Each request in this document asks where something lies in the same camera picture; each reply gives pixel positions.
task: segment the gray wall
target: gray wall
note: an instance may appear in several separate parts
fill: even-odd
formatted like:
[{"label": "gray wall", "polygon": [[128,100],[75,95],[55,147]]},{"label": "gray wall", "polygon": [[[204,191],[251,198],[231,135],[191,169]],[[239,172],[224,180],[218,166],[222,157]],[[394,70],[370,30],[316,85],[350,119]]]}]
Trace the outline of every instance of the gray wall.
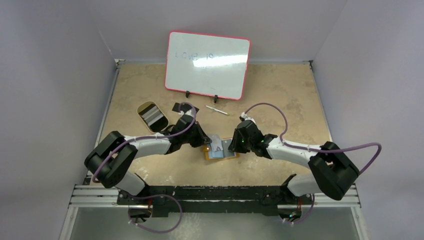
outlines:
[{"label": "gray wall", "polygon": [[57,239],[114,61],[82,0],[1,1],[0,56],[0,239]]},{"label": "gray wall", "polygon": [[372,239],[424,239],[423,23],[422,0],[348,0],[313,65],[334,140],[382,143],[357,181]]},{"label": "gray wall", "polygon": [[250,60],[312,60],[347,0],[87,0],[114,58],[165,61],[171,30],[251,40]]}]

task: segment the white marker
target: white marker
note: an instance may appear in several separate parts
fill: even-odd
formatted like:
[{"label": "white marker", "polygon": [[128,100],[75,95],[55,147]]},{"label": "white marker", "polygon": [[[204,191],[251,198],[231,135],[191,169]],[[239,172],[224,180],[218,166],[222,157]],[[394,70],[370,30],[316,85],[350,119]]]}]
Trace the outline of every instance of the white marker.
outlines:
[{"label": "white marker", "polygon": [[218,109],[216,109],[215,107],[211,107],[211,106],[208,106],[208,105],[205,105],[208,109],[212,109],[212,110],[214,110],[214,111],[217,111],[218,113],[222,113],[222,114],[225,114],[225,115],[227,115],[227,116],[229,116],[229,114],[228,113],[226,113],[225,111],[221,111],[221,110],[218,110]]}]

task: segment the cable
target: cable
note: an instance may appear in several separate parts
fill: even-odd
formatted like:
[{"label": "cable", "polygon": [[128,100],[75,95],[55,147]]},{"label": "cable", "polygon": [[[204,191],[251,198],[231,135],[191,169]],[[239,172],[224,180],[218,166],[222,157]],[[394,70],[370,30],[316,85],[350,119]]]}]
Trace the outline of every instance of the cable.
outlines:
[{"label": "cable", "polygon": [[279,135],[279,139],[287,147],[290,147],[290,148],[293,148],[293,149],[300,149],[300,150],[312,151],[312,152],[316,152],[316,153],[340,154],[340,153],[344,153],[344,152],[350,152],[350,151],[364,149],[364,148],[368,148],[368,147],[372,147],[372,146],[377,146],[377,151],[375,152],[374,156],[372,156],[371,160],[369,160],[369,162],[359,171],[359,174],[360,175],[362,173],[364,173],[365,170],[368,169],[368,167],[374,162],[374,160],[376,160],[376,158],[379,156],[380,152],[382,151],[382,145],[380,143],[378,143],[378,142],[370,142],[370,143],[366,143],[366,144],[362,144],[362,145],[358,145],[358,146],[353,146],[353,147],[348,147],[348,148],[342,148],[342,149],[336,149],[336,150],[322,150],[322,149],[307,148],[307,147],[304,147],[304,146],[296,146],[296,145],[289,144],[289,143],[283,141],[283,135],[286,134],[287,129],[288,129],[287,118],[284,115],[283,111],[281,111],[281,109],[279,109],[277,106],[275,106],[275,105],[273,105],[271,103],[267,103],[267,102],[260,102],[260,103],[256,103],[255,105],[249,107],[244,113],[247,114],[252,108],[254,108],[254,107],[258,106],[258,105],[268,105],[268,106],[271,106],[271,107],[275,108],[277,111],[279,111],[279,113],[282,115],[282,117],[284,118],[284,122],[285,122],[285,129]]},{"label": "cable", "polygon": [[255,105],[253,105],[253,106],[249,107],[246,111],[244,111],[244,113],[245,113],[245,114],[248,114],[248,112],[249,112],[252,108],[254,108],[254,107],[258,106],[258,105],[268,105],[268,106],[271,106],[271,107],[275,108],[277,111],[279,111],[279,113],[281,114],[282,118],[284,119],[284,123],[285,123],[285,129],[284,129],[284,131],[281,133],[281,136],[282,136],[282,135],[284,135],[284,134],[286,134],[287,129],[288,129],[288,127],[289,127],[289,124],[288,124],[288,122],[287,122],[286,115],[284,115],[283,111],[281,111],[281,109],[279,109],[277,106],[275,106],[275,105],[273,105],[273,104],[271,104],[271,103],[268,103],[268,102],[260,102],[260,103],[256,103]]},{"label": "cable", "polygon": [[178,221],[176,222],[176,224],[173,227],[171,227],[168,230],[155,230],[155,229],[151,229],[149,227],[143,226],[141,224],[138,224],[137,222],[134,222],[131,219],[131,209],[132,208],[129,208],[128,209],[128,218],[129,218],[129,222],[128,223],[131,223],[131,224],[133,224],[133,225],[135,225],[135,226],[137,226],[139,228],[142,228],[142,229],[144,229],[146,231],[149,231],[149,232],[152,232],[152,233],[155,233],[155,234],[166,234],[166,233],[169,233],[169,232],[173,231],[174,229],[176,229],[178,227],[178,225],[180,225],[181,219],[183,219],[183,208],[181,207],[181,204],[178,202],[178,200],[175,199],[173,196],[166,195],[166,194],[157,194],[157,195],[151,195],[151,196],[133,196],[133,195],[131,195],[129,193],[127,193],[127,194],[128,194],[128,196],[130,198],[132,198],[134,200],[146,200],[146,199],[152,199],[152,198],[158,198],[158,197],[169,198],[169,199],[173,200],[176,203],[176,205],[178,206],[178,208],[179,208],[179,218],[178,218]]},{"label": "cable", "polygon": [[121,143],[119,146],[117,146],[113,151],[111,151],[110,152],[110,154],[104,159],[104,161],[100,164],[100,166],[97,168],[97,170],[95,171],[95,173],[93,174],[93,177],[92,177],[92,181],[94,182],[94,183],[100,183],[100,181],[99,180],[97,180],[97,175],[99,175],[99,173],[100,173],[100,170],[106,165],[106,163],[111,159],[111,157],[112,157],[112,155],[114,155],[114,154],[116,154],[119,150],[121,150],[121,148],[123,147],[123,146],[125,146],[126,144],[129,144],[129,143],[132,143],[132,142],[135,142],[135,141],[139,141],[139,140],[144,140],[144,139],[166,139],[166,138],[172,138],[172,137],[175,137],[175,136],[178,136],[178,135],[181,135],[181,134],[183,134],[183,133],[185,133],[187,130],[189,130],[192,126],[193,126],[193,124],[195,124],[195,122],[196,122],[196,108],[191,104],[191,103],[188,103],[188,102],[182,102],[182,103],[180,103],[179,104],[179,106],[178,106],[178,112],[180,111],[180,109],[181,109],[181,106],[183,105],[183,104],[187,104],[187,105],[189,105],[190,107],[191,107],[191,109],[193,110],[193,120],[190,122],[190,124],[188,125],[188,127],[186,127],[186,128],[184,128],[182,131],[180,131],[180,132],[177,132],[177,133],[174,133],[174,134],[171,134],[171,135],[165,135],[165,136],[156,136],[156,135],[153,135],[153,136],[138,136],[138,137],[135,137],[135,138],[131,138],[131,139],[129,139],[129,140],[126,140],[126,141],[124,141],[123,143]]},{"label": "cable", "polygon": [[312,203],[310,204],[310,208],[308,209],[308,211],[299,220],[292,221],[291,224],[298,224],[298,223],[303,222],[307,218],[307,216],[309,216],[309,214],[311,214],[312,209],[314,208],[314,205],[315,205],[315,194],[312,194]]}]

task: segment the tabletop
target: tabletop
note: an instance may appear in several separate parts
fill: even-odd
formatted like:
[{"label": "tabletop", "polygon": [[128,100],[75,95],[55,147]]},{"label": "tabletop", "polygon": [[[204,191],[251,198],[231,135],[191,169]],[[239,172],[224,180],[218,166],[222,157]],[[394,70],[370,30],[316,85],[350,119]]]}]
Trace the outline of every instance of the tabletop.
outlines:
[{"label": "tabletop", "polygon": [[[241,112],[253,104],[267,102],[285,113],[287,140],[305,144],[330,140],[314,77],[307,64],[249,64],[242,99],[218,99],[217,103],[212,97],[191,94],[186,98],[183,92],[167,90],[165,71],[165,64],[121,66],[101,138],[111,131],[127,136],[151,135],[137,113],[137,108],[148,101],[159,106],[170,124],[180,117],[172,111],[174,104],[189,102],[199,108],[196,119],[205,133],[230,138],[240,123]],[[279,135],[284,130],[282,116],[270,106],[257,106],[248,115],[255,119],[263,134]],[[168,155],[135,159],[129,171],[149,185],[268,186],[281,185],[289,175],[308,173],[309,169],[284,160],[257,157],[252,152],[235,159],[206,160],[201,148],[185,144]]]}]

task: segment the whiteboard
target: whiteboard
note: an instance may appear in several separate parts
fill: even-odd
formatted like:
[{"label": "whiteboard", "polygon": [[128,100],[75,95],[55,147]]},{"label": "whiteboard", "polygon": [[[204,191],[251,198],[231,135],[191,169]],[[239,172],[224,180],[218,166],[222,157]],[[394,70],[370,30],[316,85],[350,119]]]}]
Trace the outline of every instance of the whiteboard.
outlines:
[{"label": "whiteboard", "polygon": [[165,87],[239,100],[243,95],[250,41],[246,38],[172,31]]}]

